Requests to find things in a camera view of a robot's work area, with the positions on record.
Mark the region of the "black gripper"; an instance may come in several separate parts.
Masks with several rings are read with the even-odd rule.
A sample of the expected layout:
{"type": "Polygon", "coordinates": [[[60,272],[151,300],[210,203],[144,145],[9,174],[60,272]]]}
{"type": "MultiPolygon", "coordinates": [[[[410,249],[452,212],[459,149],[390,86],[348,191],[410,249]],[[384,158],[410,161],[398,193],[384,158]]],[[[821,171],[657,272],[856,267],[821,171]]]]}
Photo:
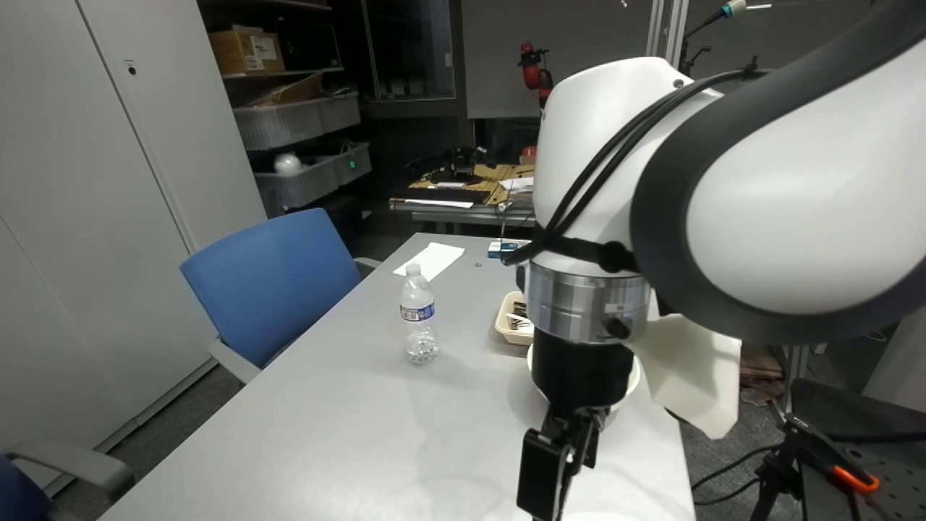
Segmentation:
{"type": "Polygon", "coordinates": [[[598,433],[627,392],[633,352],[626,343],[576,343],[536,333],[530,377],[547,398],[524,430],[514,504],[533,521],[562,521],[569,479],[595,466],[598,433]]]}

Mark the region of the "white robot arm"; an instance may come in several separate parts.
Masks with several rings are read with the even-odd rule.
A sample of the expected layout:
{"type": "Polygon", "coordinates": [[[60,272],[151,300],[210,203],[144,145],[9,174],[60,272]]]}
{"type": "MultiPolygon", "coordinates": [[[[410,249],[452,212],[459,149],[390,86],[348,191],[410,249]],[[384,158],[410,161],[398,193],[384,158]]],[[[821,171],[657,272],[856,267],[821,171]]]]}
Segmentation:
{"type": "Polygon", "coordinates": [[[549,89],[536,227],[513,252],[547,401],[517,504],[558,521],[633,379],[702,430],[750,343],[856,337],[926,300],[926,0],[876,0],[818,48],[689,78],[621,58],[549,89]]]}

